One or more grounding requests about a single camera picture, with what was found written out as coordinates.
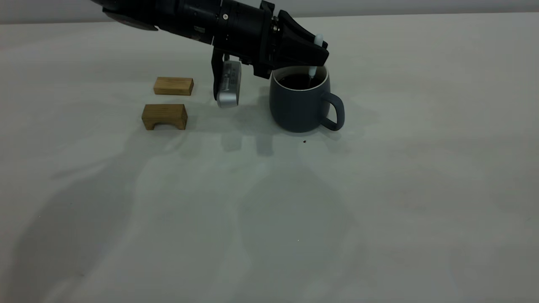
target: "rectangular wooden block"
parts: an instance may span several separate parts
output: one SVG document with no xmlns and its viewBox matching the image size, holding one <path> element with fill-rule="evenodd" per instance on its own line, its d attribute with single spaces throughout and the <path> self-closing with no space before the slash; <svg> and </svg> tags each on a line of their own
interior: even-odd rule
<svg viewBox="0 0 539 303">
<path fill-rule="evenodd" d="M 185 129 L 187 111 L 183 104 L 147 104 L 142 113 L 142 122 L 147 130 L 153 130 L 156 124 L 171 124 Z"/>
<path fill-rule="evenodd" d="M 182 95 L 190 96 L 195 82 L 192 78 L 159 77 L 155 81 L 154 93 L 156 95 Z"/>
</svg>

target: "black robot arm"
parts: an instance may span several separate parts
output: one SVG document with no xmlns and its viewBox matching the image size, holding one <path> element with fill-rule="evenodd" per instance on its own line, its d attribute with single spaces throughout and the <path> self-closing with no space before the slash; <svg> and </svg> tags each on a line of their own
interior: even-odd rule
<svg viewBox="0 0 539 303">
<path fill-rule="evenodd" d="M 223 70 L 223 56 L 236 56 L 253 65 L 254 75 L 268 79 L 277 68 L 323 66 L 327 43 L 314 44 L 314 35 L 286 12 L 273 16 L 275 5 L 262 1 L 254 8 L 234 0 L 92 0 L 110 18 L 136 27 L 159 29 L 213 45 L 214 97 Z"/>
</svg>

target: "white table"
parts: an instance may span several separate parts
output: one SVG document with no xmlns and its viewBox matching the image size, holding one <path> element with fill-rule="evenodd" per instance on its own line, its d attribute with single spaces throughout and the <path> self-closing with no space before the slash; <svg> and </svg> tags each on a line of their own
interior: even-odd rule
<svg viewBox="0 0 539 303">
<path fill-rule="evenodd" d="M 219 109 L 209 45 L 0 26 L 0 301 L 538 302 L 539 13 L 299 22 L 339 132 L 279 129 L 246 66 Z"/>
</svg>

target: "silver object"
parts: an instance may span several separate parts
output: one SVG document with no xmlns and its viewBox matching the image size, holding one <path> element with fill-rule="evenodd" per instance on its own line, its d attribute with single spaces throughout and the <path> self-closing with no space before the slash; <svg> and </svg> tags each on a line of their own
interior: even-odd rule
<svg viewBox="0 0 539 303">
<path fill-rule="evenodd" d="M 220 108 L 238 106 L 240 84 L 241 63 L 238 61 L 224 61 L 223 77 L 217 93 L 217 104 Z"/>
</svg>

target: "coffee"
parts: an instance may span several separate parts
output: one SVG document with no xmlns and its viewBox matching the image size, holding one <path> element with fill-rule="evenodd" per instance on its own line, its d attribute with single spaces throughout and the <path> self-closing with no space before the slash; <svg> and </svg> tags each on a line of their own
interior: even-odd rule
<svg viewBox="0 0 539 303">
<path fill-rule="evenodd" d="M 282 78 L 281 80 L 279 80 L 279 83 L 286 88 L 302 90 L 302 89 L 309 89 L 309 88 L 316 87 L 322 84 L 322 80 L 316 77 L 311 80 L 309 75 L 295 74 L 295 75 L 288 75 Z"/>
</svg>

